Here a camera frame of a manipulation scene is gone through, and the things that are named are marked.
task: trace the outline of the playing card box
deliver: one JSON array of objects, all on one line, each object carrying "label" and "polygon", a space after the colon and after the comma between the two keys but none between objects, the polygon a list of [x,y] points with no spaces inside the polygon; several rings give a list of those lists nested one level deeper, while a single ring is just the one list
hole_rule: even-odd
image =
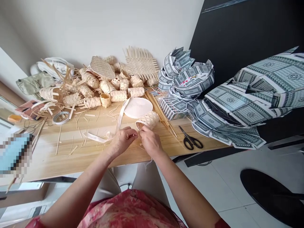
[{"label": "playing card box", "polygon": [[184,119],[188,115],[187,103],[176,98],[162,98],[160,107],[168,120]]}]

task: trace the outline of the black-handled scissors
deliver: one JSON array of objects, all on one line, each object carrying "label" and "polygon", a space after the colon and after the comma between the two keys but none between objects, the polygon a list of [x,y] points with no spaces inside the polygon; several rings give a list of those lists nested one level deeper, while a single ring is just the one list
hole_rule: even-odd
[{"label": "black-handled scissors", "polygon": [[194,146],[195,145],[197,148],[202,149],[204,146],[203,144],[196,138],[193,138],[191,136],[189,136],[184,129],[181,128],[181,126],[179,126],[179,128],[181,129],[181,131],[184,133],[185,138],[184,138],[184,145],[185,147],[187,147],[188,150],[194,150]]}]

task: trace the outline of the card sculpture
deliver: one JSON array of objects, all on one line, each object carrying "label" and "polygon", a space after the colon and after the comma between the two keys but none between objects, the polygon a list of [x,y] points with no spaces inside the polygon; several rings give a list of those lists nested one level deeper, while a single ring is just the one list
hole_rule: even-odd
[{"label": "card sculpture", "polygon": [[251,64],[203,100],[188,102],[193,128],[235,148],[265,144],[257,126],[304,107],[304,53],[296,49]]}]

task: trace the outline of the woven bamboo basket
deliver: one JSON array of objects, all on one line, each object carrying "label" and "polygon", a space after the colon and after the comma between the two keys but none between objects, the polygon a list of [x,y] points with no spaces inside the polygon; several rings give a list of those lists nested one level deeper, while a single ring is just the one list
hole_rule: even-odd
[{"label": "woven bamboo basket", "polygon": [[138,130],[141,130],[143,126],[147,126],[150,130],[152,130],[157,122],[159,121],[158,114],[156,112],[148,112],[144,117],[140,118],[135,122]]},{"label": "woven bamboo basket", "polygon": [[79,91],[77,86],[72,86],[72,85],[69,85],[69,84],[65,84],[64,89],[68,90],[71,93],[76,93],[76,92]]},{"label": "woven bamboo basket", "polygon": [[134,75],[130,79],[130,83],[132,84],[132,87],[143,87],[143,81],[137,76]]},{"label": "woven bamboo basket", "polygon": [[123,78],[123,79],[128,79],[128,80],[131,79],[131,76],[129,76],[129,75],[127,74],[127,72],[125,72],[125,71],[120,72],[119,76],[120,76],[121,78]]},{"label": "woven bamboo basket", "polygon": [[110,97],[111,97],[111,102],[125,101],[127,100],[127,91],[113,90],[110,93]]},{"label": "woven bamboo basket", "polygon": [[82,100],[83,108],[94,108],[97,106],[101,106],[101,98],[100,97],[93,97],[93,98],[85,98]]},{"label": "woven bamboo basket", "polygon": [[93,74],[86,72],[85,68],[81,68],[79,73],[88,86],[92,87],[93,89],[97,89],[99,87],[99,80]]},{"label": "woven bamboo basket", "polygon": [[100,90],[103,91],[104,93],[110,94],[111,91],[116,90],[116,89],[108,81],[101,81]]},{"label": "woven bamboo basket", "polygon": [[147,85],[148,86],[153,86],[153,85],[155,85],[157,83],[158,83],[158,79],[157,78],[152,78],[152,79],[148,79],[147,80]]},{"label": "woven bamboo basket", "polygon": [[120,80],[120,90],[128,90],[129,88],[129,81],[128,79],[122,79]]},{"label": "woven bamboo basket", "polygon": [[[72,107],[73,104],[78,100],[78,98],[80,98],[81,95],[77,92],[77,93],[74,93],[74,94],[71,94],[71,95],[68,95],[68,96],[65,96],[63,98],[63,104],[67,107]],[[76,104],[77,105],[80,105],[82,102],[81,101],[77,101]]]},{"label": "woven bamboo basket", "polygon": [[109,79],[115,78],[115,73],[112,71],[110,65],[97,56],[92,57],[90,68],[98,75]]},{"label": "woven bamboo basket", "polygon": [[63,95],[59,88],[47,87],[39,90],[40,96],[45,100],[62,103]]},{"label": "woven bamboo basket", "polygon": [[128,97],[142,97],[145,94],[143,87],[128,88]]},{"label": "woven bamboo basket", "polygon": [[87,85],[79,85],[78,86],[78,91],[82,93],[84,97],[94,97],[95,94],[92,90]]},{"label": "woven bamboo basket", "polygon": [[113,65],[115,63],[115,57],[110,55],[108,57],[103,58],[103,61],[109,63],[110,65]]},{"label": "woven bamboo basket", "polygon": [[115,63],[115,64],[113,64],[113,67],[114,67],[115,71],[119,71],[119,72],[125,71],[125,72],[128,72],[128,66],[126,64],[124,64],[124,63]]},{"label": "woven bamboo basket", "polygon": [[109,94],[102,93],[100,95],[101,105],[105,108],[109,107],[111,105],[111,98]]},{"label": "woven bamboo basket", "polygon": [[119,77],[115,77],[114,79],[112,79],[111,80],[111,84],[112,84],[112,86],[114,86],[114,88],[116,90],[119,90],[119,88],[120,88],[120,79],[119,79]]}]

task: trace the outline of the woven bamboo fan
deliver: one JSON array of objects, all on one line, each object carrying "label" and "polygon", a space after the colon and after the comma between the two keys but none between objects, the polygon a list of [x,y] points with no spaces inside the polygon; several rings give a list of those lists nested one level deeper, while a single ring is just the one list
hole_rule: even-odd
[{"label": "woven bamboo fan", "polygon": [[40,96],[45,100],[62,103],[63,95],[59,88],[47,87],[39,90]]},{"label": "woven bamboo fan", "polygon": [[[81,97],[79,93],[74,93],[63,98],[63,104],[67,107],[72,107],[73,104]],[[79,100],[77,101],[77,105],[80,105],[82,102]]]},{"label": "woven bamboo fan", "polygon": [[115,73],[112,71],[110,65],[97,56],[92,57],[90,68],[98,75],[110,79],[115,78]]},{"label": "woven bamboo fan", "polygon": [[82,93],[82,95],[84,97],[94,97],[95,96],[94,92],[92,90],[90,90],[90,88],[87,85],[84,85],[84,84],[79,85],[78,90],[79,90],[79,92]]},{"label": "woven bamboo fan", "polygon": [[129,88],[129,81],[128,79],[122,79],[120,80],[120,90],[128,90]]},{"label": "woven bamboo fan", "polygon": [[97,89],[99,87],[99,80],[93,74],[86,72],[85,68],[81,68],[79,73],[81,74],[82,80],[85,80],[88,86],[93,89]]},{"label": "woven bamboo fan", "polygon": [[152,130],[157,122],[159,121],[158,114],[156,112],[148,112],[144,117],[140,118],[135,122],[138,130],[141,130],[143,126],[147,126],[150,130]]},{"label": "woven bamboo fan", "polygon": [[103,58],[103,61],[109,63],[110,65],[113,65],[115,63],[115,57],[110,55],[108,57]]},{"label": "woven bamboo fan", "polygon": [[111,105],[111,98],[109,94],[102,93],[100,95],[101,105],[105,108],[109,107]]},{"label": "woven bamboo fan", "polygon": [[116,90],[116,89],[108,81],[101,81],[100,90],[102,90],[104,93],[110,94],[111,91]]},{"label": "woven bamboo fan", "polygon": [[131,77],[130,83],[132,87],[143,87],[143,81],[137,75]]},{"label": "woven bamboo fan", "polygon": [[128,80],[131,79],[131,76],[129,76],[129,75],[127,74],[127,72],[125,72],[125,71],[121,71],[120,74],[119,74],[119,76],[120,76],[121,78],[123,78],[123,79],[128,79]]},{"label": "woven bamboo fan", "polygon": [[148,50],[129,46],[126,49],[125,56],[128,64],[128,74],[138,75],[141,79],[158,79],[159,68],[156,59],[152,57]]},{"label": "woven bamboo fan", "polygon": [[120,88],[120,79],[119,79],[119,77],[115,77],[114,79],[112,79],[111,80],[111,84],[112,84],[112,86],[114,86],[114,88],[116,90],[119,90],[119,88]]},{"label": "woven bamboo fan", "polygon": [[94,108],[97,106],[101,106],[101,98],[99,97],[94,97],[94,98],[85,98],[82,100],[83,102],[83,107],[81,107],[81,109],[84,108]]},{"label": "woven bamboo fan", "polygon": [[115,71],[119,71],[119,72],[121,72],[121,71],[127,72],[127,71],[128,71],[128,67],[127,67],[127,65],[124,64],[124,63],[115,63],[115,64],[113,65],[113,67],[114,67],[114,70],[115,70]]},{"label": "woven bamboo fan", "polygon": [[111,97],[111,102],[125,101],[127,100],[127,91],[113,90],[110,93],[110,97]]},{"label": "woven bamboo fan", "polygon": [[148,86],[153,86],[153,85],[155,85],[157,83],[158,83],[158,79],[156,79],[156,78],[154,78],[154,79],[148,79],[147,80],[147,85]]},{"label": "woven bamboo fan", "polygon": [[128,97],[142,97],[145,94],[143,87],[128,88]]}]

